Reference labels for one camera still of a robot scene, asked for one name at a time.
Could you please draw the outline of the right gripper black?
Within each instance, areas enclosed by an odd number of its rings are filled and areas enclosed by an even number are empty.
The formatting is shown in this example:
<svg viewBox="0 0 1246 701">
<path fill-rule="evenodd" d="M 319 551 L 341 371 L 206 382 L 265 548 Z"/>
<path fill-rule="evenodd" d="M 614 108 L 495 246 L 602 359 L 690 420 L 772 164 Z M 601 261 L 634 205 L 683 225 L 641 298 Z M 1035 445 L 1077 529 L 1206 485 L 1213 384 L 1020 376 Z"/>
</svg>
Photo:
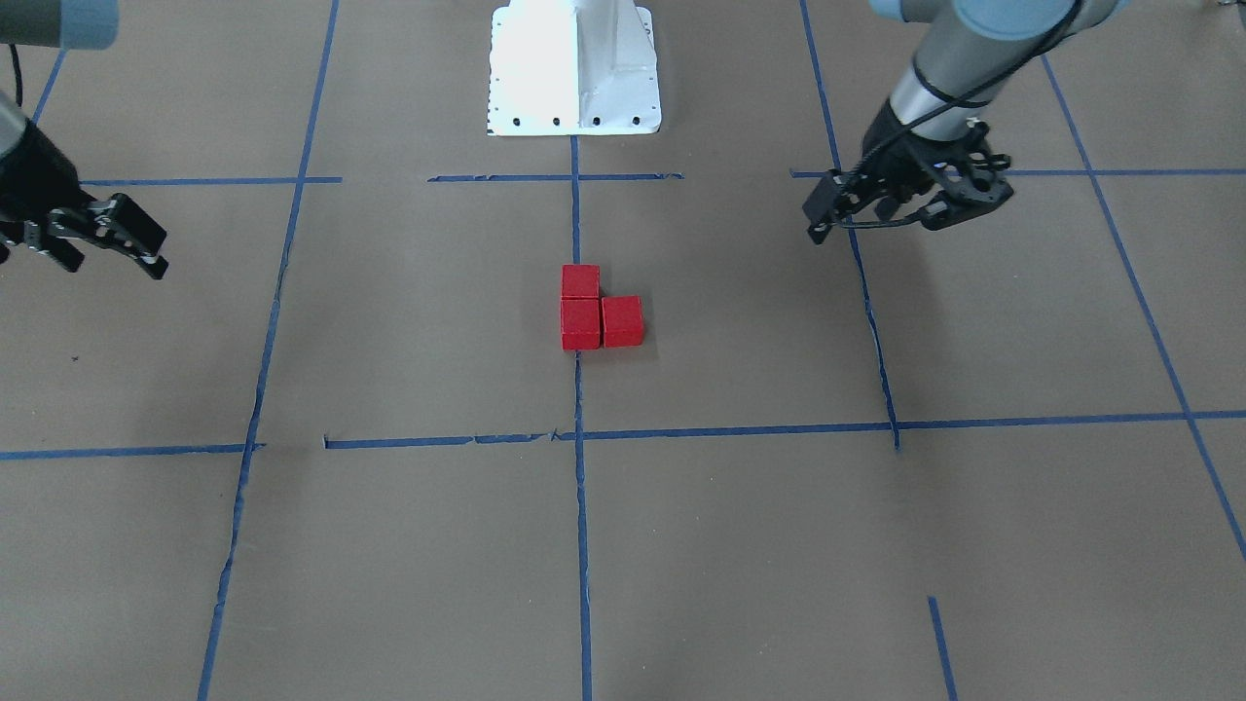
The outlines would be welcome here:
<svg viewBox="0 0 1246 701">
<path fill-rule="evenodd" d="M 113 194 L 93 202 L 83 191 L 76 167 L 41 129 L 26 123 L 12 147 L 2 152 L 2 239 L 49 256 L 65 271 L 77 271 L 85 259 L 70 242 L 54 235 L 49 215 L 67 210 L 83 232 L 72 239 L 128 256 L 151 279 L 161 280 L 169 263 L 161 256 L 167 232 L 135 199 Z"/>
</svg>

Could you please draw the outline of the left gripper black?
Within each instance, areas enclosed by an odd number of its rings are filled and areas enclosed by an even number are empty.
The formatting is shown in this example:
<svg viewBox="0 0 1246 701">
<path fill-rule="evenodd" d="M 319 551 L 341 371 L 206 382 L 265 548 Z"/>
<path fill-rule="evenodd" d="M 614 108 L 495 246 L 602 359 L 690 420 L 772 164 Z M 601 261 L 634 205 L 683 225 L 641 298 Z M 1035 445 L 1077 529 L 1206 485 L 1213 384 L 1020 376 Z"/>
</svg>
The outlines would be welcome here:
<svg viewBox="0 0 1246 701">
<path fill-rule="evenodd" d="M 834 227 L 871 205 L 877 220 L 845 222 L 850 230 L 921 225 L 930 232 L 989 214 L 1011 200 L 1014 188 L 1003 173 L 1009 154 L 996 154 L 987 141 L 989 126 L 969 126 L 951 141 L 906 133 L 888 102 L 868 125 L 862 139 L 858 174 L 829 169 L 804 203 L 806 234 L 822 245 Z M 912 215 L 893 219 L 917 195 L 932 195 Z"/>
</svg>

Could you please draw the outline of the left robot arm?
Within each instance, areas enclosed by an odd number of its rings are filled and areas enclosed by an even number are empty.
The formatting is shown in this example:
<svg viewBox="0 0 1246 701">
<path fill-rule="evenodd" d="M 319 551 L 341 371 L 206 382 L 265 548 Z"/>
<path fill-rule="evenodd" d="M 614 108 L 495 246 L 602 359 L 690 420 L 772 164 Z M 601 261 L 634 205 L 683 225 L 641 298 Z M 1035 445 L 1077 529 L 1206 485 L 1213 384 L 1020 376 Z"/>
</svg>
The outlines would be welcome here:
<svg viewBox="0 0 1246 701">
<path fill-rule="evenodd" d="M 829 169 L 802 205 L 807 235 L 834 228 L 921 225 L 930 232 L 989 214 L 1013 195 L 1009 154 L 982 115 L 1033 59 L 1108 21 L 1120 1 L 875 1 L 881 17 L 927 32 L 861 141 L 854 168 Z"/>
</svg>

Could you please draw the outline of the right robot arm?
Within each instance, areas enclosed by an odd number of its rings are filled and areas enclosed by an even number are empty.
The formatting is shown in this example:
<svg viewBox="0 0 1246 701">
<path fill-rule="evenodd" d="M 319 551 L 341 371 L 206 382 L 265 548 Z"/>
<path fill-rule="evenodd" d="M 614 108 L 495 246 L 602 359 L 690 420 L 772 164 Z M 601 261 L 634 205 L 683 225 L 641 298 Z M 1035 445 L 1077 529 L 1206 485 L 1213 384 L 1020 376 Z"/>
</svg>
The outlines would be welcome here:
<svg viewBox="0 0 1246 701">
<path fill-rule="evenodd" d="M 17 247 L 46 256 L 64 271 L 78 271 L 83 242 L 128 256 L 151 279 L 164 278 L 161 249 L 167 232 L 130 195 L 98 199 L 83 191 L 76 166 L 26 115 L 21 49 L 102 52 L 120 36 L 116 1 L 5 1 L 2 59 L 12 93 L 1 97 L 2 258 Z"/>
</svg>

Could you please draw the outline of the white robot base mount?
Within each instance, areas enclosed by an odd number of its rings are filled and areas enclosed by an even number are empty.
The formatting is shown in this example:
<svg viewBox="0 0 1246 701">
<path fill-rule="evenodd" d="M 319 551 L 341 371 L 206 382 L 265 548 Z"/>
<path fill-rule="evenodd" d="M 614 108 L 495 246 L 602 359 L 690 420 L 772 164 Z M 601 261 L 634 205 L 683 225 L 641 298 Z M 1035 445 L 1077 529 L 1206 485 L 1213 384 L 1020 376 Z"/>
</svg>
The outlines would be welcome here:
<svg viewBox="0 0 1246 701">
<path fill-rule="evenodd" d="M 633 1 L 511 1 L 490 22 L 486 133 L 650 134 L 663 115 L 653 15 Z"/>
</svg>

